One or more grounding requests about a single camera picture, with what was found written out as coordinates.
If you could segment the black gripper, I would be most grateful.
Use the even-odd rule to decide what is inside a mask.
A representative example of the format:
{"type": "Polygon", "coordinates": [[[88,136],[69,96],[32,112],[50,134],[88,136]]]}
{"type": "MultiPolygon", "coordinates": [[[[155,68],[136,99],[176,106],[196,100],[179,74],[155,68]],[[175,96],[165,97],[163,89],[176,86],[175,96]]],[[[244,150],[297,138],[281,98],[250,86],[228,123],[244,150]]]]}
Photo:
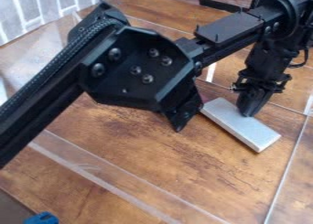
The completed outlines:
{"type": "Polygon", "coordinates": [[[287,39],[256,42],[244,61],[246,68],[238,72],[232,89],[239,93],[236,107],[246,117],[254,116],[274,93],[281,93],[291,76],[285,69],[298,57],[299,48],[287,39]]]}

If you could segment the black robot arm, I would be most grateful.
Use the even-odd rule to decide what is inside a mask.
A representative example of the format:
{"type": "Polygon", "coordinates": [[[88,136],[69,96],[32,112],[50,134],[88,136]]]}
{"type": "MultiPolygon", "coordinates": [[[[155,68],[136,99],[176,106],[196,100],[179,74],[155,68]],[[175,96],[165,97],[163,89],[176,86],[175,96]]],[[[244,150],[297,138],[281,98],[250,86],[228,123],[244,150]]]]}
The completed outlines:
{"type": "Polygon", "coordinates": [[[250,53],[232,90],[250,117],[283,91],[293,59],[313,48],[313,0],[251,0],[178,40],[133,27],[115,6],[100,3],[71,29],[64,49],[0,105],[0,169],[80,94],[157,112],[180,131],[203,107],[196,77],[242,48],[250,53]]]}

